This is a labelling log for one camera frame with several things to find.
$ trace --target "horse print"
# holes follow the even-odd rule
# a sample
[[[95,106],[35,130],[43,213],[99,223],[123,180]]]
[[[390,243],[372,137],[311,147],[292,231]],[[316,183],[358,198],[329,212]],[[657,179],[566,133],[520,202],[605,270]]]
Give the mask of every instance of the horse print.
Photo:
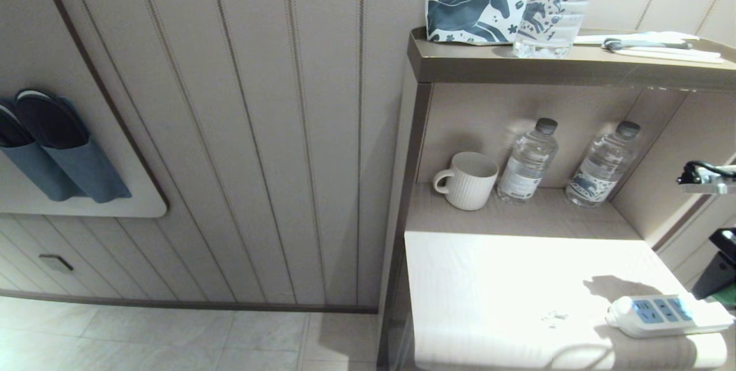
[[[427,38],[502,44],[512,41],[526,0],[427,0]]]

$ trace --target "water bottle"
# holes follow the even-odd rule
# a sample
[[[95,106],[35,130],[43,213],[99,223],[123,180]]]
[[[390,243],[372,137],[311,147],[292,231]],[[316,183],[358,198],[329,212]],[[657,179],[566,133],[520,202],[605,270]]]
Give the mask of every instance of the water bottle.
[[[520,58],[562,59],[583,24],[588,0],[528,0],[513,42]]]
[[[565,190],[568,199],[584,208],[597,208],[636,158],[637,133],[639,125],[625,120],[616,132],[597,138]]]
[[[557,140],[552,136],[557,121],[537,120],[533,131],[524,133],[513,144],[504,176],[496,193],[507,203],[524,204],[534,195],[542,177],[557,154]]]

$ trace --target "beige wall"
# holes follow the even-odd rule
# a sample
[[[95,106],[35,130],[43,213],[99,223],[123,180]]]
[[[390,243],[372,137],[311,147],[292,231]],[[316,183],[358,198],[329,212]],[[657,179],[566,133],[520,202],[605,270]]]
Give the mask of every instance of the beige wall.
[[[170,211],[4,215],[0,270],[13,277],[0,287],[378,304],[405,42],[423,0],[63,2]],[[736,44],[733,0],[593,0],[586,25]],[[92,245],[67,240],[78,235]],[[74,279],[29,276],[41,251],[75,255]]]

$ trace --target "mug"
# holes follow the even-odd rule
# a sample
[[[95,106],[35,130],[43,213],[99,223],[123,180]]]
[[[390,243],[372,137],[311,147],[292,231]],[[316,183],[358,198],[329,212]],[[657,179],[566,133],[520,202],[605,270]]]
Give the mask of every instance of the mug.
[[[491,157],[476,152],[459,152],[453,156],[449,170],[434,176],[433,185],[437,193],[444,194],[447,202],[458,209],[473,211],[486,205],[491,195],[499,166]],[[437,185],[447,178],[444,187]]]

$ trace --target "floor tile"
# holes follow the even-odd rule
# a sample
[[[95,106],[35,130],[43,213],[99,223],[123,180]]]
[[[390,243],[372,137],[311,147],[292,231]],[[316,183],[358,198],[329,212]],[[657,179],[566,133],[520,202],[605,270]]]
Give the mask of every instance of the floor tile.
[[[97,305],[0,297],[0,328],[79,336]]]
[[[226,348],[217,371],[297,371],[297,353]]]
[[[57,369],[74,349],[74,336],[0,331],[0,369],[39,371]]]
[[[214,371],[220,350],[80,339],[60,371]]]
[[[236,312],[225,347],[298,351],[307,316],[298,312]]]
[[[232,323],[230,311],[160,308],[100,308],[85,338],[156,345],[222,348]]]
[[[375,361],[375,315],[312,313],[305,360]]]
[[[300,371],[375,371],[375,364],[353,361],[304,361]]]

